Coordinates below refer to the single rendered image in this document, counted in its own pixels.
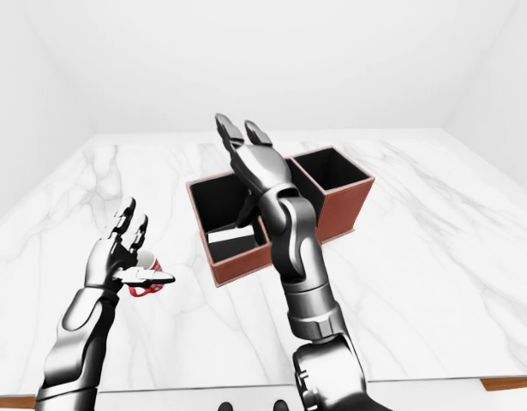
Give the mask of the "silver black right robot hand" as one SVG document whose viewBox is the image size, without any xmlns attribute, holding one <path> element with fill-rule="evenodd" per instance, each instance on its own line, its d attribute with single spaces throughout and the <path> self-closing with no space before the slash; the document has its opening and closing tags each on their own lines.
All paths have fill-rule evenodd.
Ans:
<svg viewBox="0 0 527 411">
<path fill-rule="evenodd" d="M 253 122 L 245 122 L 251 141 L 249 145 L 227 116 L 218 113 L 215 122 L 225 149 L 231 155 L 231 168 L 249 189 L 249 196 L 237 218 L 237 226 L 244 227 L 254 218 L 262 217 L 271 233 L 283 233 L 286 216 L 278 197 L 281 193 L 298 194 L 288 164 L 273 148 L 269 136 Z"/>
</svg>

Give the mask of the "white and red mug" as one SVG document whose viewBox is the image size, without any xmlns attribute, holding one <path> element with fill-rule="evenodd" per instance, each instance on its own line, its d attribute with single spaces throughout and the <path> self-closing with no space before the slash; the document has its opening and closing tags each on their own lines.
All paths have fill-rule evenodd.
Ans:
<svg viewBox="0 0 527 411">
<path fill-rule="evenodd" d="M 162 271 L 162 267 L 158 259 L 150 251 L 140 250 L 138 252 L 138 266 L 141 266 L 145 269 Z M 150 286 L 143 286 L 143 287 L 129 287 L 129 293 L 133 297 L 142 297 L 142 296 L 149 295 L 152 293 L 157 293 L 163 287 L 164 287 L 163 284 L 158 284 L 158 283 L 151 284 Z"/>
</svg>

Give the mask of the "black and white book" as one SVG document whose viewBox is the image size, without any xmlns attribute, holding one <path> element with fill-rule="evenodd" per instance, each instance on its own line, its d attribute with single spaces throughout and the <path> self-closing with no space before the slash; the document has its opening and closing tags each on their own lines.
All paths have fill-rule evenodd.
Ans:
<svg viewBox="0 0 527 411">
<path fill-rule="evenodd" d="M 225 226 L 207 234 L 207 243 L 214 262 L 219 262 L 258 246 L 252 227 Z"/>
</svg>

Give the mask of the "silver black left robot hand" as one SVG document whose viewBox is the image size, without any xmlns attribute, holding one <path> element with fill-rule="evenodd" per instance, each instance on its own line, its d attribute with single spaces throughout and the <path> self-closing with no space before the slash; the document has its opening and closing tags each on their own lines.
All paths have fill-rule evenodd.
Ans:
<svg viewBox="0 0 527 411">
<path fill-rule="evenodd" d="M 125 198 L 101 238 L 95 242 L 87 261 L 87 287 L 100 287 L 116 293 L 124 284 L 148 288 L 176 281 L 169 273 L 142 266 L 140 249 L 145 240 L 148 217 L 142 214 L 131 226 L 135 206 L 134 198 Z"/>
</svg>

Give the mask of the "red-brown desk caddy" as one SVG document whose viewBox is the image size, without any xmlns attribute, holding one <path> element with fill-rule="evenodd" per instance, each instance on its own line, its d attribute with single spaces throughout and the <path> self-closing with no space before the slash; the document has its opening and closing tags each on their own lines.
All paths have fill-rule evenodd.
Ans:
<svg viewBox="0 0 527 411">
<path fill-rule="evenodd" d="M 313 205 L 319 242 L 351 232 L 374 177 L 332 146 L 289 156 L 286 162 L 293 183 Z M 234 235 L 230 240 L 210 238 L 214 232 L 235 227 L 248 196 L 234 173 L 188 182 L 187 189 L 216 286 L 272 263 L 268 230 L 259 218 L 246 235 Z"/>
</svg>

